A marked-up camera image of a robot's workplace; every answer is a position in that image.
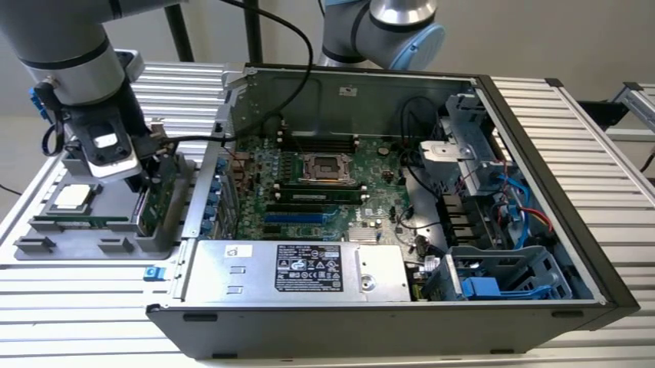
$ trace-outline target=white wall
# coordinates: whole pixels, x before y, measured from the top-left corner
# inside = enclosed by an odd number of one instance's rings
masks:
[[[196,61],[245,62],[248,42],[243,10],[216,0],[191,0],[183,8]]]
[[[265,0],[320,50],[316,1]],[[577,98],[604,99],[623,81],[655,81],[653,0],[439,0],[447,39],[431,71],[557,77]],[[301,64],[301,41],[265,23],[265,60]]]

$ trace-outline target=warning label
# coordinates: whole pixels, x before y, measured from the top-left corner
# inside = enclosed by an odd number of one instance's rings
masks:
[[[344,290],[339,245],[277,245],[276,262],[277,291]]]

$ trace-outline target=black cable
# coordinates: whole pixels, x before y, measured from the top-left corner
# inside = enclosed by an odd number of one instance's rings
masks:
[[[440,225],[440,224],[441,224],[441,222],[439,221],[439,222],[432,222],[431,224],[427,224],[427,225],[424,225],[424,226],[417,226],[417,227],[413,227],[413,226],[408,226],[408,225],[405,225],[405,224],[403,223],[403,221],[401,221],[401,220],[399,221],[399,223],[400,223],[400,226],[401,226],[403,228],[408,228],[409,230],[420,230],[420,229],[423,229],[423,228],[429,228],[429,227],[432,227],[432,226],[435,226],[435,225]]]
[[[23,193],[21,193],[21,192],[19,192],[17,190],[13,190],[13,189],[10,189],[10,188],[6,188],[6,187],[5,187],[2,184],[0,184],[0,189],[6,190],[9,193],[16,194],[17,196],[21,196],[21,195],[23,195]]]
[[[423,188],[429,192],[429,194],[432,194],[432,196],[435,198],[439,198],[439,194],[432,190],[432,188],[429,188],[429,186],[419,179],[419,176],[416,175],[415,171],[411,169],[411,163],[409,163],[409,155],[408,155],[409,151],[405,151],[400,154],[400,164],[403,164],[403,156],[407,155],[407,162],[405,162],[405,165],[407,165],[407,171],[409,172],[409,175],[411,177],[413,178],[413,180],[420,184],[420,186],[423,186]]]
[[[428,227],[431,227],[431,226],[435,226],[435,225],[440,225],[440,224],[441,224],[441,222],[439,221],[439,222],[433,222],[433,223],[431,223],[431,224],[427,224],[427,225],[424,225],[424,226],[417,226],[417,227],[407,225],[407,224],[403,222],[403,217],[404,217],[404,215],[405,215],[407,211],[409,211],[409,209],[411,209],[412,207],[413,207],[413,206],[409,206],[409,207],[407,207],[405,209],[403,209],[403,213],[401,213],[401,214],[400,214],[400,216],[397,217],[397,224],[399,224],[399,225],[400,225],[403,228],[407,228],[407,229],[409,229],[409,230],[420,230],[420,229],[423,229],[423,228],[428,228]]]
[[[405,130],[405,125],[407,125],[407,138],[409,139],[411,138],[411,135],[409,135],[409,124],[408,124],[408,121],[407,121],[407,108],[409,106],[409,103],[416,101],[416,100],[425,100],[428,101],[429,103],[429,106],[432,107],[433,109],[433,116],[437,117],[437,105],[432,102],[432,100],[429,100],[425,96],[413,96],[413,97],[409,97],[405,102],[403,103],[403,106],[400,107],[400,139],[401,139],[401,144],[404,145],[404,141],[405,141],[405,134],[404,134],[404,130]],[[413,118],[415,118],[415,121],[417,121],[419,119],[416,118],[416,115],[413,113],[411,113],[411,115],[413,115]]]
[[[49,148],[51,135],[55,133],[55,149]],[[48,127],[41,139],[41,151],[48,157],[57,156],[64,151],[64,117],[60,111],[55,111],[55,123]]]
[[[323,14],[323,17],[325,18],[325,9],[323,8],[323,3],[320,2],[320,0],[316,0],[316,2],[319,3],[320,14]]]
[[[640,172],[644,172],[645,170],[648,170],[648,167],[651,166],[653,159],[655,159],[655,153],[651,153],[651,156],[648,156],[648,158],[645,159],[645,163],[641,166],[641,170],[639,170]]]
[[[257,128],[259,126],[263,126],[265,124],[265,122],[272,117],[276,117],[276,116],[280,115],[283,108],[285,108],[289,105],[289,103],[296,99],[297,95],[300,94],[300,92],[305,88],[307,81],[309,80],[311,70],[312,70],[313,63],[315,63],[315,50],[311,47],[311,41],[309,41],[309,38],[307,37],[305,33],[295,25],[292,25],[288,21],[285,21],[284,19],[281,19],[277,15],[271,14],[268,11],[261,10],[260,8],[253,8],[251,6],[247,6],[244,3],[237,2],[236,0],[219,0],[219,1],[220,2],[225,2],[227,4],[233,5],[237,8],[249,10],[251,12],[256,12],[261,17],[265,17],[269,20],[280,23],[284,27],[287,27],[288,29],[291,29],[300,36],[301,40],[305,42],[305,45],[307,45],[307,54],[309,55],[308,61],[307,61],[305,73],[303,75],[301,82],[297,85],[296,90],[293,91],[293,93],[291,94],[291,96],[288,96],[287,100],[284,100],[284,102],[273,110],[268,111],[264,114],[264,116],[261,117],[260,120],[257,120],[249,126],[247,126],[241,130],[239,130],[237,132],[235,132],[235,135],[233,136],[231,136],[231,137],[217,137],[217,136],[177,136],[175,138],[167,138],[164,140],[164,143],[179,143],[179,142],[188,142],[188,141],[192,141],[192,140],[205,140],[205,141],[209,141],[209,142],[220,142],[220,143],[235,142],[243,135],[248,134],[248,132],[252,129]]]

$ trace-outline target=robotic arm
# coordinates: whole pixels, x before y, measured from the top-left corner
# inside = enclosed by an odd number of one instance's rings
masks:
[[[63,139],[64,124],[69,128],[103,181],[140,174],[141,161],[160,148],[103,23],[179,2],[0,0],[0,31],[37,81],[36,95],[61,120],[55,130]],[[61,148],[60,142],[53,153]]]
[[[65,124],[77,138],[67,151],[96,178],[125,179],[133,191],[149,176],[144,168],[152,159],[173,147],[144,123],[103,23],[179,2],[0,0],[0,31],[55,115],[51,129],[60,142],[52,154],[63,149]],[[436,0],[325,0],[325,8],[321,65],[352,66],[368,59],[387,69],[427,67],[444,36],[433,23]]]
[[[437,0],[325,0],[323,66],[356,66],[365,60],[384,69],[427,68],[445,32],[433,22]]]

